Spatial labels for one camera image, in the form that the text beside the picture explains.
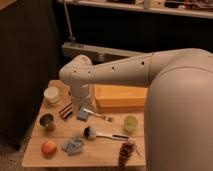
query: green cup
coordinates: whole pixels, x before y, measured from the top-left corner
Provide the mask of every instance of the green cup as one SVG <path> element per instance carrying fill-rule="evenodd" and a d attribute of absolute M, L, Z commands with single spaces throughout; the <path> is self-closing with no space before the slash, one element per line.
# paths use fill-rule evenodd
<path fill-rule="evenodd" d="M 138 120 L 134 116 L 127 116 L 124 119 L 124 130 L 128 133 L 132 133 L 135 131 L 138 125 Z"/>

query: brush handle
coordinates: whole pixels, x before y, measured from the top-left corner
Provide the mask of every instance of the brush handle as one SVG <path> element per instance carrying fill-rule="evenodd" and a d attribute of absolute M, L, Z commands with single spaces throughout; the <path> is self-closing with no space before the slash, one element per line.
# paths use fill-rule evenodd
<path fill-rule="evenodd" d="M 96 132 L 96 136 L 97 137 L 106 137 L 106 138 L 110 138 L 113 140 L 120 140 L 120 141 L 129 140 L 129 137 L 125 136 L 125 135 L 106 134 L 106 133 L 102 133 L 102 132 Z"/>
<path fill-rule="evenodd" d="M 93 112 L 93 111 L 91 111 L 91 110 L 89 110 L 89 109 L 83 109 L 85 112 L 88 112 L 90 115 L 93 115 L 93 116 L 96 116 L 96 117 L 99 117 L 99 118 L 101 118 L 101 119 L 104 119 L 103 117 L 102 117 L 102 115 L 101 114 L 98 114 L 98 113 L 95 113 L 95 112 Z"/>

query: floor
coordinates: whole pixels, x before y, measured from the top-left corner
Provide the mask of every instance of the floor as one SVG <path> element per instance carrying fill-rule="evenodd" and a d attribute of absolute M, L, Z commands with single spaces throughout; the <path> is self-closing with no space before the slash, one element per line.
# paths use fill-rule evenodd
<path fill-rule="evenodd" d="M 0 171 L 119 171 L 118 168 L 22 168 L 21 161 L 29 140 L 29 133 L 23 141 L 19 151 L 0 144 Z M 145 171 L 144 168 L 131 167 L 126 171 Z"/>

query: bunch of grapes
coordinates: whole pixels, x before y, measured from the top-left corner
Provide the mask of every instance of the bunch of grapes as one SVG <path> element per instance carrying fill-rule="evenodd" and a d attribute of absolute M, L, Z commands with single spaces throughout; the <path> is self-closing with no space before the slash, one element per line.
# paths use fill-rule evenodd
<path fill-rule="evenodd" d="M 120 171 L 123 171 L 125 169 L 125 165 L 129 158 L 132 155 L 132 152 L 135 150 L 136 145 L 134 142 L 127 141 L 124 142 L 120 148 L 120 153 L 119 153 L 119 167 Z"/>

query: scrub brush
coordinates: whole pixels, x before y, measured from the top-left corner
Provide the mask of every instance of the scrub brush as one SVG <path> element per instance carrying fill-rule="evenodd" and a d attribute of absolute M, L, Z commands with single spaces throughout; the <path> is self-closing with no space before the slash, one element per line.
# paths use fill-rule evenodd
<path fill-rule="evenodd" d="M 120 141 L 128 141 L 129 137 L 125 135 L 117 135 L 117 134 L 107 134 L 96 131 L 95 128 L 88 126 L 84 129 L 84 136 L 88 139 L 95 139 L 96 137 L 105 137 L 110 138 L 113 140 L 120 140 Z"/>

